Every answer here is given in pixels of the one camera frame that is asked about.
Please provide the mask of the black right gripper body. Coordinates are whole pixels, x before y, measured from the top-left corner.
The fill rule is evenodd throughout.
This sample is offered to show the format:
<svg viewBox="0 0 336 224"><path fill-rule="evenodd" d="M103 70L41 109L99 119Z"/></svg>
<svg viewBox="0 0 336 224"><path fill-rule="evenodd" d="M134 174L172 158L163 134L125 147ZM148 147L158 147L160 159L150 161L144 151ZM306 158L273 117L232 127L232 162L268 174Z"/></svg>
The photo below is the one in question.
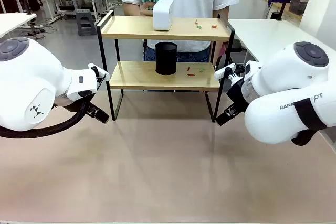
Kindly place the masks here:
<svg viewBox="0 0 336 224"><path fill-rule="evenodd" d="M228 97L233 104L228 107L229 112L245 112L249 106L249 102L245 98L249 91L246 90L247 82L243 77L229 76L231 88L227 91Z"/></svg>

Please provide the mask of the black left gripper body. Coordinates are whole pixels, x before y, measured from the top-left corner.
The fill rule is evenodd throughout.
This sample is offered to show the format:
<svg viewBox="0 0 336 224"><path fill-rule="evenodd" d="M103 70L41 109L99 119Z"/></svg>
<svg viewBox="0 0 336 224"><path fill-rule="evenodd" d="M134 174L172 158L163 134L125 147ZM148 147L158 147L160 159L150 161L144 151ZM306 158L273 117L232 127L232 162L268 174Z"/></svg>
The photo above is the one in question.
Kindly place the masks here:
<svg viewBox="0 0 336 224"><path fill-rule="evenodd" d="M54 107L63 107L70 112L78 112L84 108L86 112L90 107L91 100L92 94L80 97L79 100L73 101L67 97L66 93L63 93L55 97Z"/></svg>

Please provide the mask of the white plastic socket box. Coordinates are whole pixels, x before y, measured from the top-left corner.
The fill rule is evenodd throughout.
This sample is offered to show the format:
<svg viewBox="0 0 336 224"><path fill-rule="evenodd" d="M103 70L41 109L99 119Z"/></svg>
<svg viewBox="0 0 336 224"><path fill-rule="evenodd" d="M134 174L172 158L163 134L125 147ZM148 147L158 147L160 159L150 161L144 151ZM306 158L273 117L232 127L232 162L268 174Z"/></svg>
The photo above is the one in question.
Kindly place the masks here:
<svg viewBox="0 0 336 224"><path fill-rule="evenodd" d="M153 28L169 31L172 26L174 0L158 0L153 7Z"/></svg>

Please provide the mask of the person right forearm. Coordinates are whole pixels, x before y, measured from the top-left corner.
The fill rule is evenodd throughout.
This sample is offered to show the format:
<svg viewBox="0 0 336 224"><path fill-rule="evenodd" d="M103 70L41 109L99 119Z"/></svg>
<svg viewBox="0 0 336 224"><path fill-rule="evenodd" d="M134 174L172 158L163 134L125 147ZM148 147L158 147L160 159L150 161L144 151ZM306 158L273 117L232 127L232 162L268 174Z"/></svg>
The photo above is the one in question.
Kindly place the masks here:
<svg viewBox="0 0 336 224"><path fill-rule="evenodd" d="M122 2L123 13L125 16L141 16L141 2L139 3L128 3Z"/></svg>

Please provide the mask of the person right hand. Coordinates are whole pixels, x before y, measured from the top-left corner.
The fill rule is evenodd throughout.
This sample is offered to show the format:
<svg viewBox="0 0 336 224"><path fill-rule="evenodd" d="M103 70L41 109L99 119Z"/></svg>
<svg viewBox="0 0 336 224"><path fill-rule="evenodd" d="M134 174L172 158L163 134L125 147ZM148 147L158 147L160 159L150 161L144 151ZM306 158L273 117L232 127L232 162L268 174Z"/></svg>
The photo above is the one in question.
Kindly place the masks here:
<svg viewBox="0 0 336 224"><path fill-rule="evenodd" d="M153 7L155 2L143 2L140 6L141 16L153 16Z"/></svg>

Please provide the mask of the black mesh pen holder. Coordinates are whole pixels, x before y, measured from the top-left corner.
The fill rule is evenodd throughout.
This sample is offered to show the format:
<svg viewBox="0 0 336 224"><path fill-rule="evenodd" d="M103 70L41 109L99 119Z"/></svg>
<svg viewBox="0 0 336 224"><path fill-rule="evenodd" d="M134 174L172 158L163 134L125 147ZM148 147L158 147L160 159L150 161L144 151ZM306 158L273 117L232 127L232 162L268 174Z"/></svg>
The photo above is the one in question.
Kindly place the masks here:
<svg viewBox="0 0 336 224"><path fill-rule="evenodd" d="M160 75L176 73L177 44L163 41L155 45L155 72Z"/></svg>

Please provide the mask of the grey plastic step stool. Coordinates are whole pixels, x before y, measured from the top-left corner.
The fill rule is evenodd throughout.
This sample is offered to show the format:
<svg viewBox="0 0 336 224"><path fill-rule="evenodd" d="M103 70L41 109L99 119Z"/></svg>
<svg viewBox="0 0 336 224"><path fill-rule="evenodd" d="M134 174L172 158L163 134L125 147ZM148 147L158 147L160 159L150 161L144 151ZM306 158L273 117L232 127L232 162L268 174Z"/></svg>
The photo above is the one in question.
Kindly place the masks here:
<svg viewBox="0 0 336 224"><path fill-rule="evenodd" d="M89 9L77 9L76 22L79 36L97 34L96 26Z"/></svg>

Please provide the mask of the white side table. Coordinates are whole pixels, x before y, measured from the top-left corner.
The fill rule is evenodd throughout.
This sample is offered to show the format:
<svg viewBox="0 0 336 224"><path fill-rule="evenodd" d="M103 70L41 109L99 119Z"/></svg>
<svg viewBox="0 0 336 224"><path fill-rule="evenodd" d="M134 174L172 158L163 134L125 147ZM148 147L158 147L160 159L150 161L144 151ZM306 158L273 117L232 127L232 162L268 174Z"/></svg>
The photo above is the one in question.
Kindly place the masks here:
<svg viewBox="0 0 336 224"><path fill-rule="evenodd" d="M0 14L0 38L10 33L12 30L27 25L31 20L36 18L36 14L26 13L2 13Z"/></svg>

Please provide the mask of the black mesh basket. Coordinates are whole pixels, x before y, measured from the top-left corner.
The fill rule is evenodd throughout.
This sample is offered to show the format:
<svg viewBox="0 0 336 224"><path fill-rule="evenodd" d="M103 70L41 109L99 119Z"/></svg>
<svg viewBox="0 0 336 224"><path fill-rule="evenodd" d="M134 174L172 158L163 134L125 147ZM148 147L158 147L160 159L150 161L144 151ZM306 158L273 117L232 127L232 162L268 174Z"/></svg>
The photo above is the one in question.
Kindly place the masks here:
<svg viewBox="0 0 336 224"><path fill-rule="evenodd" d="M289 5L289 11L301 16L304 14L307 3L307 1L302 2L301 0L291 0Z"/></svg>

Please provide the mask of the black backpack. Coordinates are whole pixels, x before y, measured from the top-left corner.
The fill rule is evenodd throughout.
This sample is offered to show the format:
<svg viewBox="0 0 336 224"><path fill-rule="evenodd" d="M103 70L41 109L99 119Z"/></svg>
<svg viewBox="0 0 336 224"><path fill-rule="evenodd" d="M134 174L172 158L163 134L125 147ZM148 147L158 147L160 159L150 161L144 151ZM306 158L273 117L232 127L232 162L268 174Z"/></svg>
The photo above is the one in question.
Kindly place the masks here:
<svg viewBox="0 0 336 224"><path fill-rule="evenodd" d="M28 4L31 11L39 11L41 7L43 6L43 3L41 0L28 0Z"/></svg>

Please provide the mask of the wooden two-tier shelf black frame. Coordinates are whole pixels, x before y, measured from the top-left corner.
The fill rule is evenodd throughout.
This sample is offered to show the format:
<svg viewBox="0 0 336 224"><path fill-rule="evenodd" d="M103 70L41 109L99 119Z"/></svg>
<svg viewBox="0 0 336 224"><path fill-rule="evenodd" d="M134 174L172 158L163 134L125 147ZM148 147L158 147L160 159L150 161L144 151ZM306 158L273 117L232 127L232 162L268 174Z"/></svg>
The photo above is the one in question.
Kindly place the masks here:
<svg viewBox="0 0 336 224"><path fill-rule="evenodd" d="M204 92L209 114L215 121L222 96L224 80L214 79L214 67L209 63L176 64L177 72L171 76L161 76L155 72L153 62L122 61L119 52L119 39L150 40L192 40L192 41L224 41L228 43L226 61L230 61L230 53L235 36L235 30L227 24L227 28L219 18L174 18L169 31L156 31L153 28L153 18L143 16L116 16L114 11L108 12L97 23L97 36L103 69L107 70L104 39L113 39L116 48L117 65L106 82L109 107L112 120L116 120L123 94L118 103L113 104L112 90L186 90Z"/></svg>

